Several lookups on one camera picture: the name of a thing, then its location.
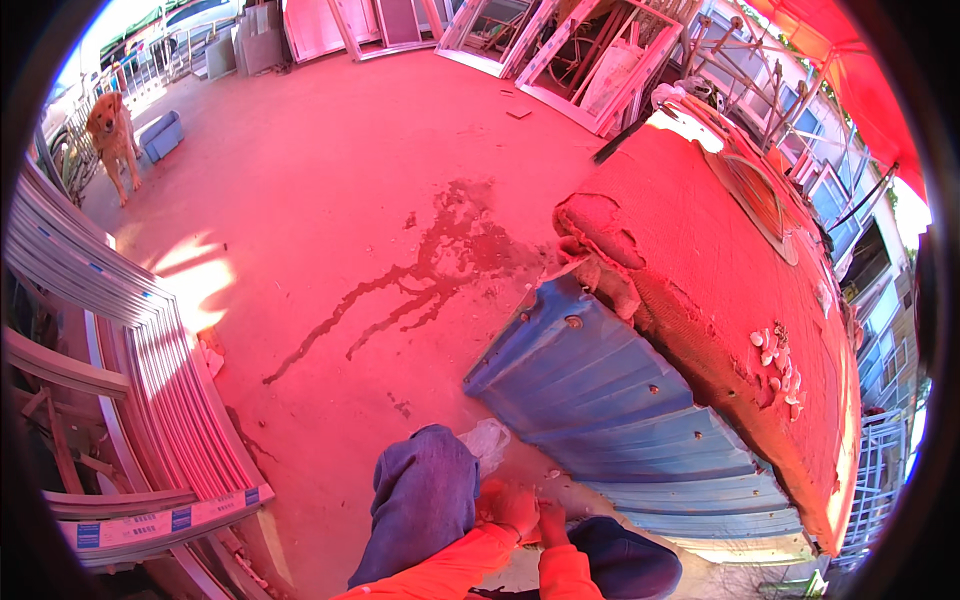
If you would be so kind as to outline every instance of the hand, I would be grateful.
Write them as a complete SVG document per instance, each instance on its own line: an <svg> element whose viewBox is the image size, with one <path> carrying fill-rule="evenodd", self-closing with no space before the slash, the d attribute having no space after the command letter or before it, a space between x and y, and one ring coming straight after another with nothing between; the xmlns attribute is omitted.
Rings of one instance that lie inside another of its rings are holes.
<svg viewBox="0 0 960 600"><path fill-rule="evenodd" d="M564 546L570 543L566 536L566 509L557 500L541 498L540 501L540 534L543 545L547 548Z"/></svg>
<svg viewBox="0 0 960 600"><path fill-rule="evenodd" d="M521 539L530 535L540 518L533 488L518 482L508 483L493 500L492 514L494 523L507 525L508 530L516 529Z"/></svg>

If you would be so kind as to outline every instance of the dog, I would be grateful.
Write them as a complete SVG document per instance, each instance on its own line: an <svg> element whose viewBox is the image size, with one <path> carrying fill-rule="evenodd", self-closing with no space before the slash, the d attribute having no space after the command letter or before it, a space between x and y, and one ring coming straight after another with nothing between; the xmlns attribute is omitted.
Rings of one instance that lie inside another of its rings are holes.
<svg viewBox="0 0 960 600"><path fill-rule="evenodd" d="M136 160L143 153L133 140L133 120L120 92L109 92L97 99L86 118L86 130L93 141L93 149L120 194L122 208L127 204L127 191L120 181L120 161L127 162L136 191L143 184L136 170Z"/></svg>

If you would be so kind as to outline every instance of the orange sleeve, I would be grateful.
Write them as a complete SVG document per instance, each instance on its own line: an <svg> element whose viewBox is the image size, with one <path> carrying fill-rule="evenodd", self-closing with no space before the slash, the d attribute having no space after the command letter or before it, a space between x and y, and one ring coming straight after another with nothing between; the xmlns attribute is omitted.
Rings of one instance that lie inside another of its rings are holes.
<svg viewBox="0 0 960 600"><path fill-rule="evenodd" d="M393 577L357 586L331 600L464 600L483 576L507 563L516 547L516 535L487 523L423 561Z"/></svg>
<svg viewBox="0 0 960 600"><path fill-rule="evenodd" d="M590 579L587 555L572 543L547 548L540 555L541 600L603 600Z"/></svg>

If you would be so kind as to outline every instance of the dog's head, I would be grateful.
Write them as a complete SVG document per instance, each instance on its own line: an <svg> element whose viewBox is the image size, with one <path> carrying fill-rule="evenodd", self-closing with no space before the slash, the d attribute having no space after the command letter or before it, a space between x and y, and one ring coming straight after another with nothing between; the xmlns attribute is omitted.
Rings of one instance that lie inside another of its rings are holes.
<svg viewBox="0 0 960 600"><path fill-rule="evenodd" d="M86 130L94 135L97 133L113 133L123 108L123 95L118 91L104 94L97 99L86 117Z"/></svg>

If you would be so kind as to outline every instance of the blue plastic crate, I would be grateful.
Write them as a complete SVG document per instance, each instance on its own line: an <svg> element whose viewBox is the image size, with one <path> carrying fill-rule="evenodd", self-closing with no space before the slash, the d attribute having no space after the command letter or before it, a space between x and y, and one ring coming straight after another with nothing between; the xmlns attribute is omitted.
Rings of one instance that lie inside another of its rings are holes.
<svg viewBox="0 0 960 600"><path fill-rule="evenodd" d="M573 276L525 300L464 392L647 531L733 540L803 530L736 432Z"/></svg>
<svg viewBox="0 0 960 600"><path fill-rule="evenodd" d="M170 151L182 140L183 127L180 125L180 113L171 110L140 135L140 146L146 151L150 161L156 163L170 154Z"/></svg>

